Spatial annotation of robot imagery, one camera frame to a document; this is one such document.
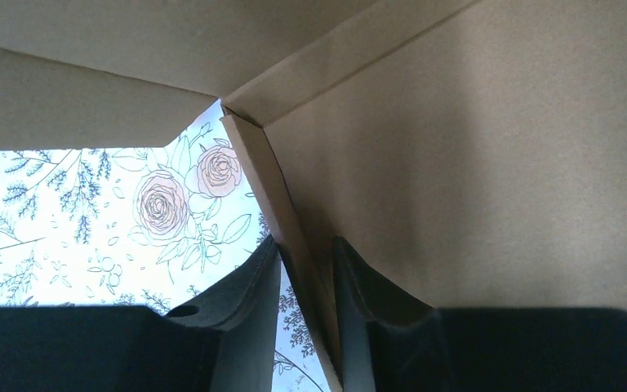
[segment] cardboard box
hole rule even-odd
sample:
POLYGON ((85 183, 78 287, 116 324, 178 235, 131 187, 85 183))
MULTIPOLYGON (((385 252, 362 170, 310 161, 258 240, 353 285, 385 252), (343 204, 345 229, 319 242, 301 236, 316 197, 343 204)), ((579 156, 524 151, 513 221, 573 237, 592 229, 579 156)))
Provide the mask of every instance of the cardboard box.
POLYGON ((333 234, 430 305, 627 309, 627 2, 0 0, 0 149, 217 97, 333 389, 333 234))

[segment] floral pattern fabric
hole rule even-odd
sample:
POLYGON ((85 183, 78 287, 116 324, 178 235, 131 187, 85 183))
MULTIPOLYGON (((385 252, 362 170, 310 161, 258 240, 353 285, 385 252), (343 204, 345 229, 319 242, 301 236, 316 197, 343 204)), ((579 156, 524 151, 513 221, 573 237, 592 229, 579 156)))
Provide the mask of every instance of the floral pattern fabric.
MULTIPOLYGON (((0 152, 0 305, 165 314, 267 235, 219 103, 164 148, 0 152)), ((282 269, 273 390, 328 390, 282 269)))

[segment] rose drawing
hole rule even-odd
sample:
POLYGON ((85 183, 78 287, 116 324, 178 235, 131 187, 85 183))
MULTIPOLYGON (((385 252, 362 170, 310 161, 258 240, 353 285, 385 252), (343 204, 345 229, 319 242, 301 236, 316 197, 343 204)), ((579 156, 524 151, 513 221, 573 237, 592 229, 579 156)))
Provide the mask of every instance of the rose drawing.
POLYGON ((223 198, 242 182, 242 167, 233 149, 215 145, 198 157, 186 175, 186 187, 205 198, 223 198))
POLYGON ((181 176, 170 168, 150 172, 140 179, 133 199, 133 217, 154 245, 179 237, 189 220, 189 191, 181 176))

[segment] floral tablecloth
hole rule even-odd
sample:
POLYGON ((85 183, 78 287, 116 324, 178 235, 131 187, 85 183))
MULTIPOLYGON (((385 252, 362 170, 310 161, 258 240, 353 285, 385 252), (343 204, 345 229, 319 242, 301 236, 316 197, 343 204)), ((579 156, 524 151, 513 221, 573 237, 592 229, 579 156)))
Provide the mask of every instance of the floral tablecloth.
MULTIPOLYGON (((221 114, 165 148, 0 152, 0 305, 165 314, 241 265, 268 229, 221 114)), ((279 307, 273 390, 328 390, 284 268, 279 307)))

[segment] dark object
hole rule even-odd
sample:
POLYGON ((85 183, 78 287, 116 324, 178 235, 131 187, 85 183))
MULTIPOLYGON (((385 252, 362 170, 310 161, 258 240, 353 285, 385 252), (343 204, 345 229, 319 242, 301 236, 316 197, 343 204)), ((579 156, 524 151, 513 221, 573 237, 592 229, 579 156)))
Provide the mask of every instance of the dark object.
POLYGON ((334 244, 345 391, 627 390, 627 313, 433 310, 334 244))
POLYGON ((142 306, 0 308, 0 390, 270 392, 279 285, 269 236, 165 318, 142 306))

